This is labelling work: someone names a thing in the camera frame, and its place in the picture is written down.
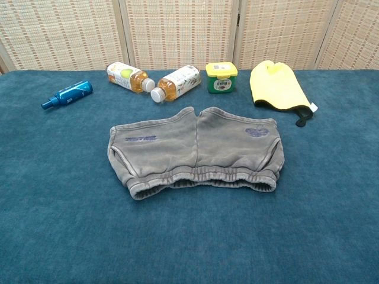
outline yellow container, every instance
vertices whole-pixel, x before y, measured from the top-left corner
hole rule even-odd
[[[229,93],[234,90],[238,70],[232,62],[208,63],[205,70],[209,93]]]

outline blue spray bottle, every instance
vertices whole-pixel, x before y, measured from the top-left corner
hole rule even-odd
[[[58,91],[47,102],[41,104],[43,109],[56,105],[67,105],[92,93],[92,85],[89,81],[80,81],[70,87]]]

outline yellow cleaning mitt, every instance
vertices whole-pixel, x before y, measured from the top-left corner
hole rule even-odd
[[[293,109],[300,117],[296,122],[300,127],[317,109],[308,101],[292,69],[281,62],[266,60],[258,64],[251,71],[250,87],[254,104],[267,102],[280,111]]]

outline container label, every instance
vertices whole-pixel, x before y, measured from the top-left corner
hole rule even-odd
[[[216,70],[229,70],[230,66],[228,64],[218,64],[218,65],[214,65],[213,69],[216,69]]]
[[[131,76],[138,71],[140,71],[140,69],[134,68],[121,62],[114,62],[107,68],[109,80],[112,83],[118,84],[128,90],[131,90]]]
[[[199,71],[191,65],[181,67],[163,78],[170,80],[175,84],[176,97],[183,95],[185,92],[201,83]]]
[[[213,83],[213,88],[216,91],[226,91],[229,90],[230,87],[232,87],[232,81],[230,79],[225,79],[225,80],[216,80]]]

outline bottle label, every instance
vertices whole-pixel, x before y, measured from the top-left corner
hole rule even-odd
[[[196,87],[201,83],[199,70],[194,66],[186,65],[171,74],[163,77],[172,81],[176,86],[176,97],[183,95],[185,92]]]
[[[134,68],[121,62],[114,62],[107,68],[109,80],[112,83],[118,84],[128,90],[131,90],[131,76],[138,71],[140,71],[140,69]]]
[[[73,84],[72,86],[68,86],[68,87],[66,87],[66,88],[64,88],[62,90],[59,90],[58,93],[62,93],[63,91],[66,91],[68,89],[75,89],[75,87],[78,86],[78,85],[80,85],[81,83],[83,83],[83,81],[80,81],[78,83]]]
[[[231,86],[232,86],[232,81],[230,79],[225,79],[225,80],[217,79],[213,83],[213,88],[216,91],[226,91],[226,90],[229,90]]]

